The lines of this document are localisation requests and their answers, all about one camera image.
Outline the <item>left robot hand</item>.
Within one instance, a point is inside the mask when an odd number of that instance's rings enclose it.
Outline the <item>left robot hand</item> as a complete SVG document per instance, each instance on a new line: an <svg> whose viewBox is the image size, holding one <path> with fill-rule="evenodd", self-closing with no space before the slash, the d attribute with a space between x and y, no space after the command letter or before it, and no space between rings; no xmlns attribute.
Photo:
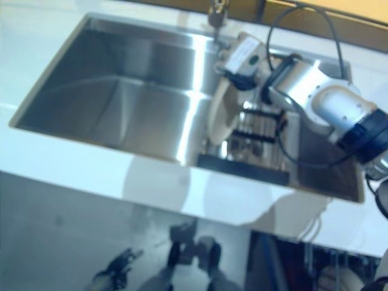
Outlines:
<svg viewBox="0 0 388 291"><path fill-rule="evenodd" d="M132 270L132 265L144 254L144 251L125 249L122 253L109 262L107 268L98 273L102 278L101 290L124 290L128 284L128 273Z"/></svg>

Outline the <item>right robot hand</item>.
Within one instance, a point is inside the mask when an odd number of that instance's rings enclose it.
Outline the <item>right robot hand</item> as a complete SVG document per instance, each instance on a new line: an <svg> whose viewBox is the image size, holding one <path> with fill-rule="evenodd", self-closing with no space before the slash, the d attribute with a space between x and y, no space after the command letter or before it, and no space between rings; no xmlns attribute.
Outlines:
<svg viewBox="0 0 388 291"><path fill-rule="evenodd" d="M257 88L258 81L256 80L256 74L243 75L239 73L231 73L227 71L220 62L216 62L213 66L215 72L225 77L231 82L231 84L239 91L249 91Z"/></svg>

